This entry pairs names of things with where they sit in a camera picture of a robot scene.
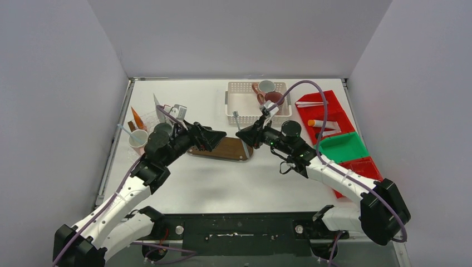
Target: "orange carrot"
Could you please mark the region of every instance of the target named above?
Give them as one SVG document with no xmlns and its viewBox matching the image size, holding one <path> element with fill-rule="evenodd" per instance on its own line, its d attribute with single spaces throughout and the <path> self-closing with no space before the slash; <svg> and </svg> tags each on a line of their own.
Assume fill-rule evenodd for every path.
<svg viewBox="0 0 472 267">
<path fill-rule="evenodd" d="M 147 131 L 148 128 L 146 127 L 146 125 L 144 125 L 144 123 L 142 122 L 142 119 L 139 117 L 139 115 L 136 113 L 133 107 L 131 107 L 131 112 L 133 112 L 133 117 L 134 117 L 134 121 L 136 122 L 136 126 L 141 130 Z"/>
</svg>

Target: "metal screw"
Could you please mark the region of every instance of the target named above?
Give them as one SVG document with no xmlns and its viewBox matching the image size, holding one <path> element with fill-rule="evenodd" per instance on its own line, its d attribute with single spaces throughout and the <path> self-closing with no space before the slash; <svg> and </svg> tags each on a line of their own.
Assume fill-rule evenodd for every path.
<svg viewBox="0 0 472 267">
<path fill-rule="evenodd" d="M 176 234 L 181 235 L 183 232 L 184 232 L 184 228 L 182 226 L 179 225 L 175 228 Z"/>
<path fill-rule="evenodd" d="M 297 234 L 303 234 L 303 226 L 297 225 L 297 226 L 295 227 L 295 233 L 297 233 Z"/>
</svg>

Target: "metal rod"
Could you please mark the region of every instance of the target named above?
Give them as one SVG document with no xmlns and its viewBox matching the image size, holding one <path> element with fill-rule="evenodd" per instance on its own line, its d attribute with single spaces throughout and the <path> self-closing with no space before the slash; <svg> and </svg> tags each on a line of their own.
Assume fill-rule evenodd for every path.
<svg viewBox="0 0 472 267">
<path fill-rule="evenodd" d="M 233 116 L 234 116 L 234 120 L 236 121 L 236 126 L 238 126 L 238 131 L 241 131 L 241 127 L 239 127 L 239 122 L 238 122 L 238 116 L 239 116 L 238 111 L 233 111 Z M 243 148 L 244 148 L 244 153 L 246 154 L 246 158 L 249 159 L 248 146 L 243 140 L 241 140 L 241 142 L 243 143 Z"/>
</svg>

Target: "gray wall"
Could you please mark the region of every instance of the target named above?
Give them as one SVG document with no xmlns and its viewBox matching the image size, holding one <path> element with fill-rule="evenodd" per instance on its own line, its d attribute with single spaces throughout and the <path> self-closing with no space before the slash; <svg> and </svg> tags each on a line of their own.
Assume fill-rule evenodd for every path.
<svg viewBox="0 0 472 267">
<path fill-rule="evenodd" d="M 395 0 L 348 82 L 366 145 L 410 208 L 414 266 L 470 266 L 472 2 Z"/>
<path fill-rule="evenodd" d="M 348 77 L 391 0 L 88 0 L 130 77 Z"/>
<path fill-rule="evenodd" d="M 0 3 L 0 266 L 92 208 L 127 78 L 86 0 Z"/>
</svg>

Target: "white plastic basket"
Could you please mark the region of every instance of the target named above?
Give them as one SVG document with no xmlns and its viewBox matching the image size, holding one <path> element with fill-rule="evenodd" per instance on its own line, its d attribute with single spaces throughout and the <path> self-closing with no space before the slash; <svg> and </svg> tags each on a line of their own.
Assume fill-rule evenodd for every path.
<svg viewBox="0 0 472 267">
<path fill-rule="evenodd" d="M 252 82 L 228 82 L 228 89 L 224 100 L 224 107 L 230 125 L 236 125 L 233 111 L 238 111 L 238 122 L 240 125 L 251 125 L 262 115 L 259 109 L 259 102 L 252 90 Z M 275 82 L 276 92 L 284 94 L 287 92 L 287 85 L 284 82 Z M 292 115 L 292 104 L 290 94 L 285 98 L 284 103 L 279 106 L 279 111 L 272 118 L 272 126 L 280 126 L 288 121 Z"/>
</svg>

